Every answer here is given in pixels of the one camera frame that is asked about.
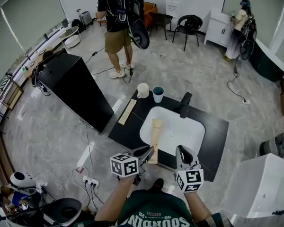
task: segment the faucet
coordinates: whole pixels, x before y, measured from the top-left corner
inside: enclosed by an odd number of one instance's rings
[[[192,96],[193,95],[191,93],[186,92],[184,97],[181,100],[179,111],[180,111],[180,117],[182,119],[185,119],[187,117],[188,110],[189,110],[189,102]]]

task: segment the black chair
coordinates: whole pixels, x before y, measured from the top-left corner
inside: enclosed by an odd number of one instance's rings
[[[199,46],[199,39],[198,39],[198,30],[202,27],[203,21],[201,18],[199,18],[196,15],[185,15],[181,17],[178,21],[178,25],[174,32],[174,38],[172,39],[172,42],[174,43],[176,32],[181,32],[183,34],[186,34],[185,37],[185,46],[184,51],[186,49],[186,43],[187,43],[187,36],[188,35],[196,35],[197,36],[197,42]]]
[[[171,21],[173,17],[171,15],[167,15],[163,13],[152,13],[152,12],[150,12],[150,16],[152,18],[151,33],[152,33],[152,28],[154,25],[156,26],[157,29],[158,29],[158,26],[162,26],[164,28],[165,39],[167,40],[166,25],[170,24],[170,30],[171,30]]]

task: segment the white cube with marker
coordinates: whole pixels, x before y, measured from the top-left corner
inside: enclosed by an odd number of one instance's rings
[[[109,159],[113,174],[120,177],[132,176],[139,173],[138,158],[125,154],[117,154]]]
[[[204,183],[203,169],[178,171],[176,182],[182,192],[196,192]]]

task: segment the black podium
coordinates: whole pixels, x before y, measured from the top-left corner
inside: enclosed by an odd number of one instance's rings
[[[45,64],[38,79],[53,95],[99,132],[103,131],[114,114],[79,56],[58,54]]]

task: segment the marble floor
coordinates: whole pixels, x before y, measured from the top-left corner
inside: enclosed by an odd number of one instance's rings
[[[72,48],[70,53],[87,61],[94,51],[103,48],[104,33],[105,27],[98,24],[90,26],[82,33],[83,42]],[[115,115],[101,135],[93,129],[87,129],[78,116],[54,96],[42,95],[38,88],[33,88],[28,82],[3,129],[6,133],[4,141],[15,169],[32,175],[46,171],[38,175],[36,180],[48,181],[48,190],[53,197],[65,197],[62,183],[69,196],[82,201],[85,192],[67,181],[66,176],[78,164],[83,164],[88,170],[92,169],[92,176],[100,181],[97,194],[105,201],[118,182],[110,173],[109,157],[124,151],[121,145],[107,136],[137,85],[146,82],[150,88],[163,86],[166,96],[176,100],[181,100],[186,92],[190,92],[193,95],[191,106],[230,122],[216,178],[213,183],[205,182],[199,192],[212,212],[222,210],[240,162],[256,157],[261,142],[284,132],[284,117],[280,112],[280,89],[275,83],[258,75],[248,62],[239,61],[240,77],[231,84],[231,88],[250,100],[249,105],[243,104],[226,86],[234,75],[233,64],[223,59],[225,49],[211,42],[203,45],[203,36],[199,36],[199,40],[200,47],[197,47],[196,37],[190,36],[184,52],[184,35],[177,33],[172,43],[172,33],[168,33],[166,41],[163,30],[153,30],[147,50],[134,47],[135,67],[129,84],[122,79],[110,79],[109,71],[95,75],[96,83],[115,110]],[[124,59],[124,52],[120,52],[120,60]],[[87,67],[95,74],[109,69],[111,64],[102,50],[91,58]],[[88,92],[86,97],[93,97],[93,92]],[[88,152],[87,135],[92,164],[84,154],[86,150]],[[176,187],[172,172],[158,166],[147,166],[146,179],[139,188],[151,186],[158,177],[165,180],[164,191],[184,198]],[[74,178],[84,187],[79,174],[74,174]],[[98,200],[95,200],[95,204],[101,206]],[[277,222],[284,227],[284,216],[280,219],[238,218],[236,226],[263,226],[263,221],[267,222],[267,227],[277,226]]]

